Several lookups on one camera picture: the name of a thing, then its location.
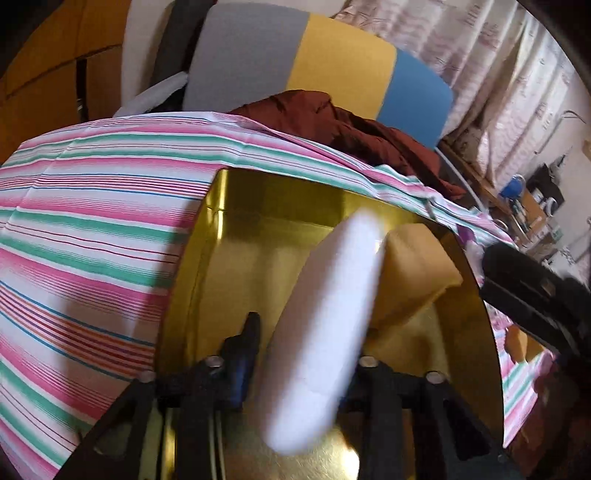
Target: curtain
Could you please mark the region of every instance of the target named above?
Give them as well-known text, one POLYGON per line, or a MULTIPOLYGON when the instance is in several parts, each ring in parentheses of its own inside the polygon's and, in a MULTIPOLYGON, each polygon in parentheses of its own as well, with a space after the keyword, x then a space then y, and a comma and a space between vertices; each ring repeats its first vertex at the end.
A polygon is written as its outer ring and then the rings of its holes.
POLYGON ((443 135, 497 191, 531 161, 574 73, 516 0, 351 0, 335 18, 437 72, 454 93, 443 135))
POLYGON ((446 135, 511 52, 525 9, 516 0, 352 0, 335 18, 407 51, 452 88, 446 135))
POLYGON ((530 14, 518 44, 494 79, 484 105, 475 102, 454 134, 456 151, 496 191, 533 159, 560 115, 574 67, 530 14))

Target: bolt head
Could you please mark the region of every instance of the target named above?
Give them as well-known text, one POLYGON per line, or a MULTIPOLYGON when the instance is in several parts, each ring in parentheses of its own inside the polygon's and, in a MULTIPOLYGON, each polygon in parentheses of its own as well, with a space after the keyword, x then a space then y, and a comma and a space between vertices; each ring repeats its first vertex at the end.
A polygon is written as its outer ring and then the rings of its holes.
POLYGON ((209 368, 220 368, 223 365, 223 358, 219 355, 210 355, 205 359, 209 368))
POLYGON ((431 385, 439 385, 445 382, 446 377, 441 372, 428 372, 425 378, 431 385))
POLYGON ((378 363, 378 360, 370 355, 365 355, 359 359, 359 366, 363 368, 375 368, 378 363))
POLYGON ((156 372, 153 370, 144 370, 138 374, 138 380, 142 383, 150 383, 156 380, 156 372))

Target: chair backrest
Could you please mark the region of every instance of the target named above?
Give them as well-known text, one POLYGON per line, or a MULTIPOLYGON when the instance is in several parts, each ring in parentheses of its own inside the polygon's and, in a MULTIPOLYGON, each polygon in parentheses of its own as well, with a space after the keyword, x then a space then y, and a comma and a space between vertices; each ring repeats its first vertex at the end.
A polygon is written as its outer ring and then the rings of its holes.
POLYGON ((228 112, 297 89, 327 92, 336 106, 428 148, 439 141, 453 99, 421 61, 356 27, 278 5, 211 8, 183 110, 228 112))

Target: pink and green striped cloth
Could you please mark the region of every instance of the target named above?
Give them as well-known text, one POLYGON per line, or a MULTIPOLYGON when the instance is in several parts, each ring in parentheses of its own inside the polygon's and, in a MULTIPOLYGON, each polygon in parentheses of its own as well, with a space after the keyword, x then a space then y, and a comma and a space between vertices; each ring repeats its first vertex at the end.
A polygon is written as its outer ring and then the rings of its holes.
MULTIPOLYGON (((25 480, 51 479, 151 368, 180 252, 223 167, 331 184, 466 225, 483 244, 509 241, 416 178, 238 116, 140 115, 29 140, 0 168, 0 444, 25 480)), ((535 401, 535 365, 510 364, 502 343, 499 359, 507 443, 535 401)))

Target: gold metal tray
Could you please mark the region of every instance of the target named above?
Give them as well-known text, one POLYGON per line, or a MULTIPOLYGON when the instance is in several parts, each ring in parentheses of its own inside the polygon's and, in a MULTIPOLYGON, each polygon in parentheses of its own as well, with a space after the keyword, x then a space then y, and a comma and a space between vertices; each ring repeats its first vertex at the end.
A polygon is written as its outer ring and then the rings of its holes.
MULTIPOLYGON (((158 373, 179 371, 216 353, 225 338, 239 333, 251 310, 261 315, 263 352, 308 253, 359 208, 381 218, 385 231, 403 223, 425 224, 463 277, 460 287, 449 288, 390 336, 380 359, 399 372, 446 373, 501 442, 503 397, 495 341, 453 232, 385 202, 307 180, 253 170, 218 172, 178 268, 158 341, 158 373)), ((356 453, 338 427, 310 454, 280 458, 255 440, 239 416, 222 424, 228 480, 356 478, 356 453)), ((164 463, 170 468, 174 427, 168 427, 165 438, 169 454, 164 463)))

